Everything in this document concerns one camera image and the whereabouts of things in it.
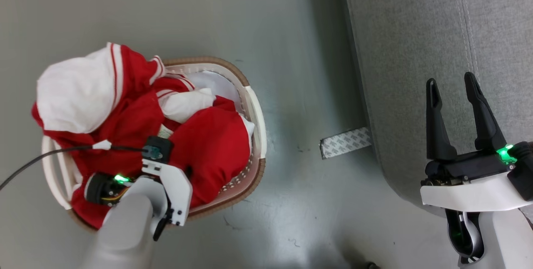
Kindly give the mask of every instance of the gray floor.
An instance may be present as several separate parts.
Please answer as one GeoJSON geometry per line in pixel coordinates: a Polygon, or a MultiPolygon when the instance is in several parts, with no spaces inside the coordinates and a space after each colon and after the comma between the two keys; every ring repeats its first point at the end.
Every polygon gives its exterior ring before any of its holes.
{"type": "MultiPolygon", "coordinates": [[[[52,62],[114,41],[146,56],[218,56],[248,77],[268,129],[265,176],[246,201],[166,232],[153,268],[456,264],[445,220],[398,198],[370,148],[320,158],[321,138],[365,125],[341,0],[0,0],[0,9],[0,180],[40,151],[29,110],[52,62]]],[[[91,240],[39,165],[0,193],[2,269],[74,268],[91,240]]]]}

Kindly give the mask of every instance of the green led indicator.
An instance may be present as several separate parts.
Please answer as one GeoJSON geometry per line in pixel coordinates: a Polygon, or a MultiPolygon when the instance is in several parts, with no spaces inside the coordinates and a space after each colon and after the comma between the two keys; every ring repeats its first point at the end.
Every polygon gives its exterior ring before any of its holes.
{"type": "Polygon", "coordinates": [[[500,156],[501,160],[506,163],[514,163],[516,162],[516,159],[508,154],[508,150],[511,149],[513,146],[511,144],[505,146],[504,148],[499,149],[496,151],[498,155],[500,156]]]}
{"type": "Polygon", "coordinates": [[[122,176],[122,175],[120,175],[120,174],[117,174],[117,175],[115,176],[115,180],[116,180],[119,184],[123,184],[124,182],[129,182],[129,181],[130,181],[129,178],[124,177],[124,176],[122,176]]]}

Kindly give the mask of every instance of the gray sofa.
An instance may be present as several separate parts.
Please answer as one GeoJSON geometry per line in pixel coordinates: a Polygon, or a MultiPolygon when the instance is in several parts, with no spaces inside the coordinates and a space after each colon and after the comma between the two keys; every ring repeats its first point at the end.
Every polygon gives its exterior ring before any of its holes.
{"type": "Polygon", "coordinates": [[[377,158],[421,206],[425,82],[434,77],[458,153],[476,129],[463,75],[478,78],[509,143],[533,140],[533,0],[348,0],[377,158]]]}

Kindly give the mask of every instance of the red fabric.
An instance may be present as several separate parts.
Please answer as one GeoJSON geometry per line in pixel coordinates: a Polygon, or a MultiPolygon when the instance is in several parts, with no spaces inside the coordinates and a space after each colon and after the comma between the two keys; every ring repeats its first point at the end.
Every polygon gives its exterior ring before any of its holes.
{"type": "MultiPolygon", "coordinates": [[[[114,56],[112,49],[110,53],[115,61],[115,72],[123,74],[122,95],[104,123],[91,134],[48,130],[43,133],[63,148],[92,145],[105,139],[114,146],[143,147],[147,138],[157,135],[164,124],[175,131],[169,138],[174,143],[170,164],[182,170],[192,169],[191,207],[213,201],[221,187],[242,171],[250,155],[248,134],[234,102],[217,96],[213,107],[196,112],[182,125],[166,119],[158,101],[163,95],[158,93],[163,90],[185,92],[193,89],[192,83],[179,75],[155,79],[162,75],[163,68],[158,57],[147,62],[126,46],[121,46],[120,52],[121,56],[114,56]]],[[[32,115],[42,128],[36,104],[32,115]]],[[[73,193],[72,208],[88,224],[99,229],[109,207],[85,200],[86,181],[95,172],[137,177],[141,174],[141,154],[89,150],[71,155],[83,176],[82,186],[73,193]]]]}

